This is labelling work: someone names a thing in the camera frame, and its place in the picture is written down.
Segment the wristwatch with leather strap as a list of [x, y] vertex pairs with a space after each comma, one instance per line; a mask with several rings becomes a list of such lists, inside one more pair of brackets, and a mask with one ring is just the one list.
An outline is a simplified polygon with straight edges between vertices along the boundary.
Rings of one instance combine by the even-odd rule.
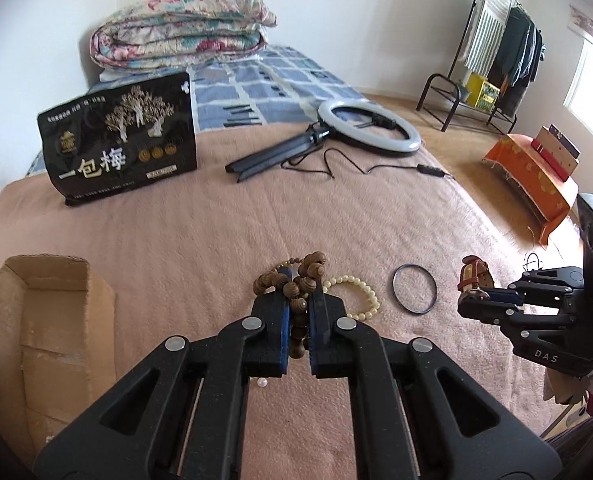
[[487, 290], [493, 287], [494, 278], [490, 274], [488, 264], [478, 256], [465, 256], [462, 259], [458, 284], [459, 300], [462, 301], [469, 297], [479, 300], [488, 299]]

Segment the thin blue bangle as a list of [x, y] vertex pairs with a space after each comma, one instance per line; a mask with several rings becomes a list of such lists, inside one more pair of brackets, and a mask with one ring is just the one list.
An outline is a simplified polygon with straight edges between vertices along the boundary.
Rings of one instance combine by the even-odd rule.
[[397, 304], [408, 313], [430, 313], [437, 303], [438, 287], [433, 274], [417, 263], [405, 263], [395, 269], [391, 287]]

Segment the orange covered side table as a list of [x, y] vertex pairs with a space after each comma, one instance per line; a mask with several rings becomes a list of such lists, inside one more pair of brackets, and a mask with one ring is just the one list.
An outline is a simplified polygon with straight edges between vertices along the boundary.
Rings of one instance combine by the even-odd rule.
[[572, 211], [578, 185], [572, 177], [563, 181], [531, 146], [532, 140], [525, 134], [507, 134], [484, 155], [483, 162], [488, 162], [493, 168], [500, 168], [511, 181], [519, 185], [537, 210], [540, 232], [536, 240], [541, 246], [547, 246], [550, 235]]

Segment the books on side table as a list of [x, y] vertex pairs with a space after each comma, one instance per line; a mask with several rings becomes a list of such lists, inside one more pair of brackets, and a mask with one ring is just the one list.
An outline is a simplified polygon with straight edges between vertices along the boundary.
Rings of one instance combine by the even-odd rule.
[[531, 140], [531, 147], [563, 182], [569, 180], [579, 164], [581, 151], [554, 124], [541, 127]]

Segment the cardboard box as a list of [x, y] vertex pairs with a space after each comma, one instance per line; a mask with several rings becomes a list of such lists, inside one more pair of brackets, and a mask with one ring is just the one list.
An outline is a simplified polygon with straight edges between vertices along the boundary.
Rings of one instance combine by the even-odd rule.
[[115, 299], [82, 258], [0, 268], [0, 434], [25, 465], [115, 384]]

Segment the yellow box on rack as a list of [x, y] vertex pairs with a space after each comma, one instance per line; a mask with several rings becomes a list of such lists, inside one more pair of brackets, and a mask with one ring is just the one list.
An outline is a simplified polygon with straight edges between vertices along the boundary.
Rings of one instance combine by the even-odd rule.
[[500, 90], [491, 84], [487, 79], [479, 76], [477, 73], [471, 73], [467, 78], [465, 85], [469, 94], [467, 95], [467, 105], [478, 108], [486, 113], [494, 110]]

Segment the black clothes rack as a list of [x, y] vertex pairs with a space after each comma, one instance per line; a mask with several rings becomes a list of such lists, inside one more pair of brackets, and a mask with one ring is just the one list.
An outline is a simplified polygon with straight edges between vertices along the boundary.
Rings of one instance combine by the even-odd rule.
[[[415, 110], [417, 112], [426, 112], [431, 118], [435, 119], [441, 126], [441, 128], [439, 128], [441, 132], [445, 132], [449, 128], [451, 122], [456, 117], [459, 117], [473, 119], [475, 122], [482, 122], [485, 127], [491, 127], [499, 134], [511, 133], [515, 125], [517, 125], [517, 115], [510, 117], [498, 110], [497, 107], [494, 107], [490, 112], [487, 112], [486, 110], [481, 110], [480, 108], [467, 104], [467, 102], [465, 102], [467, 98], [464, 94], [464, 83], [453, 79], [453, 76], [456, 75], [459, 54], [464, 47], [465, 38], [467, 38], [467, 30], [473, 24], [473, 15], [476, 8], [477, 0], [472, 0], [458, 48], [455, 51], [453, 61], [451, 61], [447, 74], [433, 73], [426, 78], [418, 102], [415, 104]], [[430, 107], [430, 105], [426, 103], [430, 93], [435, 93], [440, 96], [449, 104], [449, 107], [446, 108], [446, 110], [440, 110], [436, 106]]]

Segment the hanging clothes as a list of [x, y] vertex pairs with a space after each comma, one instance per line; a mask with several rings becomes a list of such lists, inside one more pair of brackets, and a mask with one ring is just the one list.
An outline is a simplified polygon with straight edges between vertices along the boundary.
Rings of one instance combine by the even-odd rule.
[[471, 73], [487, 79], [500, 90], [495, 107], [512, 117], [545, 57], [543, 32], [519, 0], [477, 0], [458, 58], [460, 82]]

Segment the black snack bag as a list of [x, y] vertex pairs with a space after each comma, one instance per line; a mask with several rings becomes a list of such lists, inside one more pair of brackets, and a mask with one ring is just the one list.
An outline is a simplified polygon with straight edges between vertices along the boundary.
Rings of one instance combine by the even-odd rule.
[[190, 76], [80, 96], [37, 116], [48, 177], [68, 206], [198, 168]]

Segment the blue checkered bedsheet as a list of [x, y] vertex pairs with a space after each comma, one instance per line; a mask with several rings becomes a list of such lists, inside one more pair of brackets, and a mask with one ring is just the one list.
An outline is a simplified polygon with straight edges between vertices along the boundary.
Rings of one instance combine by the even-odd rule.
[[321, 102], [363, 95], [291, 47], [186, 69], [195, 133], [275, 122], [314, 122]]

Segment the folded floral quilt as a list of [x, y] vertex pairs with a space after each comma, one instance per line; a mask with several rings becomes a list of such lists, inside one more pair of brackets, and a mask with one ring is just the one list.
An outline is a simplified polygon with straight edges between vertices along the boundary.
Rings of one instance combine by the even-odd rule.
[[99, 25], [89, 56], [103, 70], [130, 73], [238, 60], [264, 50], [277, 25], [264, 0], [148, 0]]

